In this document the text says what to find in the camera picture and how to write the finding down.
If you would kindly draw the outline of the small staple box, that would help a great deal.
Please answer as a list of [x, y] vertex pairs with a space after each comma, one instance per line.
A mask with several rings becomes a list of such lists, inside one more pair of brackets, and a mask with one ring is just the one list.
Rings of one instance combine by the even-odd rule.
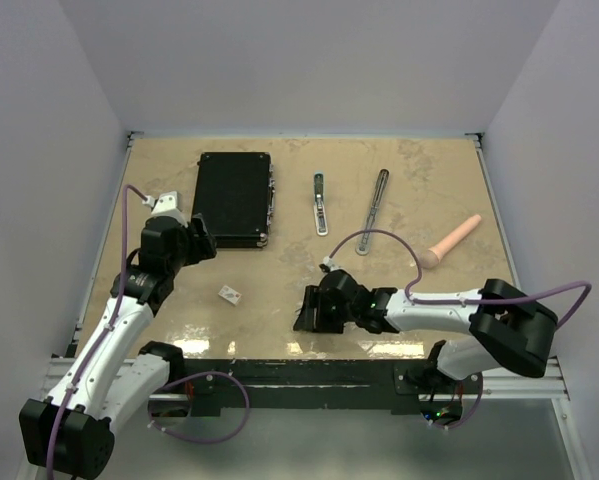
[[232, 305], [238, 305], [242, 294], [228, 285], [224, 285], [218, 292], [218, 295]]

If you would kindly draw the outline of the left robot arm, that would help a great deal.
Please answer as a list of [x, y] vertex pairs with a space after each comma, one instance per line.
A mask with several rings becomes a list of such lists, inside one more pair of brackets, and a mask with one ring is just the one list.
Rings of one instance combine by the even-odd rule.
[[47, 475], [97, 478], [107, 465], [123, 420], [153, 391], [179, 390], [186, 380], [183, 352], [151, 341], [140, 353], [135, 378], [113, 383], [139, 334], [174, 290], [180, 270], [216, 255], [202, 215], [181, 221], [151, 216], [140, 245], [122, 252], [121, 269], [95, 332], [63, 378], [42, 400], [19, 413], [28, 461]]

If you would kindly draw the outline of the silver black stapler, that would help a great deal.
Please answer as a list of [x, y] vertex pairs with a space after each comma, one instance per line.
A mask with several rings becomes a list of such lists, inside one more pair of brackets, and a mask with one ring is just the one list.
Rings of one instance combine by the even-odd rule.
[[378, 177], [375, 182], [375, 188], [369, 206], [369, 211], [364, 221], [364, 226], [362, 228], [363, 233], [360, 235], [357, 246], [355, 248], [356, 253], [360, 256], [365, 256], [370, 252], [371, 229], [373, 229], [375, 226], [378, 217], [378, 211], [388, 185], [389, 176], [390, 172], [387, 169], [381, 169], [378, 173]]

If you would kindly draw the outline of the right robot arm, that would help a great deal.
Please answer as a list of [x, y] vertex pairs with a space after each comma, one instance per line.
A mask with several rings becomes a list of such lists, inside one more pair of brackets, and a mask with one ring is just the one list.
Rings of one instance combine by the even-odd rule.
[[424, 372], [415, 377], [445, 393], [459, 380], [497, 368], [543, 377], [558, 320], [553, 311], [499, 279], [458, 293], [409, 293], [394, 287], [368, 289], [338, 269], [306, 287], [295, 331], [341, 334], [348, 323], [371, 334], [460, 334], [459, 340], [438, 342]]

